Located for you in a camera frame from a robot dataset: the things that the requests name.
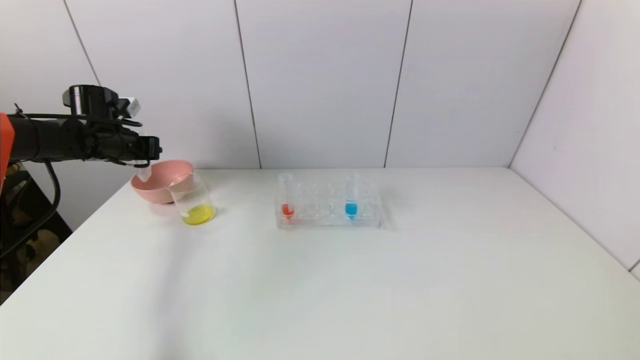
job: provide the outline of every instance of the glass beaker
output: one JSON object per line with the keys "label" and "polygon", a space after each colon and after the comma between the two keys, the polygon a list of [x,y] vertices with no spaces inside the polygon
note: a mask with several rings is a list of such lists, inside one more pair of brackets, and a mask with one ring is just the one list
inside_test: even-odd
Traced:
{"label": "glass beaker", "polygon": [[216,209],[211,204],[209,191],[200,175],[191,173],[180,176],[167,189],[185,224],[200,225],[215,216]]}

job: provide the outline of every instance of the yellow liquid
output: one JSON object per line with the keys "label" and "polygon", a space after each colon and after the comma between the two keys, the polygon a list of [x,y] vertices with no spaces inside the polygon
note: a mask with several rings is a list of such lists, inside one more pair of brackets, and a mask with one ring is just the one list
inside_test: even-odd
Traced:
{"label": "yellow liquid", "polygon": [[211,206],[200,205],[189,210],[187,216],[182,216],[182,221],[187,225],[200,225],[211,219],[215,214],[216,210]]}

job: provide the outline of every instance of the blue liquid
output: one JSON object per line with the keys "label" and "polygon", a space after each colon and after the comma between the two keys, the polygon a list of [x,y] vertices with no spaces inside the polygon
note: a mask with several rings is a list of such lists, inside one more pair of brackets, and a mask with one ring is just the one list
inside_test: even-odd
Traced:
{"label": "blue liquid", "polygon": [[347,213],[347,216],[351,219],[356,217],[358,213],[358,204],[355,202],[347,202],[344,205],[344,212]]}

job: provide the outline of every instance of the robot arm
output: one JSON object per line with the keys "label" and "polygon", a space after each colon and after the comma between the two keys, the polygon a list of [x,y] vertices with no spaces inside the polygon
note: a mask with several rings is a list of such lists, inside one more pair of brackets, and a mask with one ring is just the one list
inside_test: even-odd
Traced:
{"label": "robot arm", "polygon": [[155,136],[140,136],[125,126],[141,126],[131,119],[139,110],[135,99],[119,98],[108,88],[74,85],[63,94],[71,115],[0,113],[2,177],[9,161],[102,160],[126,165],[158,160],[162,148]]}

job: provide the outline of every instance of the test tube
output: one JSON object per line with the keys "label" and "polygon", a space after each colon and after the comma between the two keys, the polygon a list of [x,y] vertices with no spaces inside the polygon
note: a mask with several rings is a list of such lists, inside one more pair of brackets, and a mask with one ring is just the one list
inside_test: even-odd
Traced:
{"label": "test tube", "polygon": [[[144,164],[144,163],[146,163],[146,161],[144,160],[134,160],[134,164]],[[140,180],[146,183],[151,177],[151,161],[149,161],[149,166],[138,168],[137,175],[140,178]]]}
{"label": "test tube", "polygon": [[360,182],[360,176],[353,174],[347,176],[345,182],[345,205],[344,212],[350,219],[354,219],[358,213],[358,184]]}
{"label": "test tube", "polygon": [[282,214],[290,219],[296,211],[293,201],[293,175],[280,174],[280,196],[282,197]]}

